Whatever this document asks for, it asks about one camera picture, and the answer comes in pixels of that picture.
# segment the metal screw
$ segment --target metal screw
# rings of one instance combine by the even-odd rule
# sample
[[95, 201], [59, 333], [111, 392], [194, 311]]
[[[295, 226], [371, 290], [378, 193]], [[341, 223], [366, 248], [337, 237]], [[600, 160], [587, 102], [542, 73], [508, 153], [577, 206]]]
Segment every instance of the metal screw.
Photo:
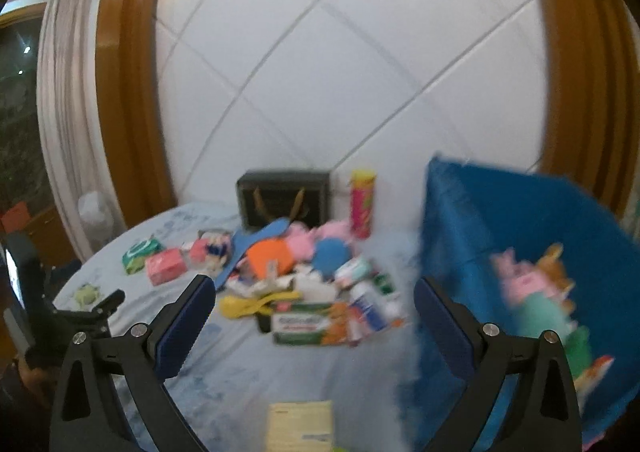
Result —
[[145, 333], [146, 333], [146, 324], [135, 324], [135, 326], [131, 328], [131, 334], [134, 337], [142, 337], [143, 334]]
[[557, 344], [560, 341], [560, 337], [555, 331], [548, 330], [548, 331], [545, 331], [542, 335], [543, 337], [545, 337], [545, 340], [550, 344]]
[[495, 337], [500, 334], [500, 328], [495, 324], [489, 323], [482, 326], [482, 332], [487, 336]]
[[85, 340], [86, 340], [86, 333], [84, 331], [79, 331], [71, 339], [71, 342], [73, 342], [74, 344], [81, 344]]

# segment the white tiled wall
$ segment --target white tiled wall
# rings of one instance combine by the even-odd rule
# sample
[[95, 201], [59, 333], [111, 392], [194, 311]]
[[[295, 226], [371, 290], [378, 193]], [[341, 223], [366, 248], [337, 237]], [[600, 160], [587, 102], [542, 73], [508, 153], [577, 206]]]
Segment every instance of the white tiled wall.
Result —
[[181, 203], [235, 203], [248, 169], [378, 171], [376, 223], [417, 227], [437, 152], [540, 156], [540, 0], [158, 0], [166, 154]]

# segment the toothpaste box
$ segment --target toothpaste box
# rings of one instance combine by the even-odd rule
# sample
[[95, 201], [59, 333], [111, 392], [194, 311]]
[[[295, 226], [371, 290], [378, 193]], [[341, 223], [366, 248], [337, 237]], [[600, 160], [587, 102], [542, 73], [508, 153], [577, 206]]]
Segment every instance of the toothpaste box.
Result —
[[278, 302], [271, 318], [274, 342], [295, 346], [347, 343], [348, 309], [346, 302]]

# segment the blue round sponge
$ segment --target blue round sponge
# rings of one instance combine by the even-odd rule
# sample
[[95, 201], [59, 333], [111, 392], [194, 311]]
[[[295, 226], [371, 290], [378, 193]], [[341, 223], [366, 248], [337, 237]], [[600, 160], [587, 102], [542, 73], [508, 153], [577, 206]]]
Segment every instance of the blue round sponge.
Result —
[[311, 265], [322, 273], [327, 281], [351, 258], [351, 250], [344, 241], [337, 238], [321, 239], [316, 243], [316, 253]]

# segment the pile of items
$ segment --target pile of items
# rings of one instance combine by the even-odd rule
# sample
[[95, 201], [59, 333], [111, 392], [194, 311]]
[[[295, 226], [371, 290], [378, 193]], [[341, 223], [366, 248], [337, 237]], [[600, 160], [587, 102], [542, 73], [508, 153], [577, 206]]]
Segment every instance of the pile of items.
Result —
[[567, 277], [561, 255], [562, 245], [556, 243], [535, 265], [516, 262], [512, 248], [492, 255], [492, 261], [500, 278], [502, 296], [518, 324], [518, 334], [538, 338], [543, 331], [552, 329], [560, 337], [582, 411], [587, 397], [614, 359], [604, 355], [593, 360], [589, 330], [571, 319], [575, 304], [568, 296], [575, 283]]
[[129, 249], [122, 262], [127, 273], [146, 268], [154, 286], [187, 269], [220, 274], [216, 284], [228, 291], [218, 302], [222, 315], [255, 315], [260, 330], [272, 331], [277, 343], [356, 345], [402, 325], [399, 293], [388, 275], [357, 254], [348, 221], [311, 230], [300, 222], [285, 227], [275, 237], [268, 226], [253, 236], [199, 232], [195, 241], [173, 249], [150, 238]]
[[390, 278], [355, 255], [349, 222], [309, 230], [292, 223], [279, 238], [253, 244], [229, 276], [220, 300], [229, 318], [256, 314], [281, 344], [357, 344], [402, 324]]

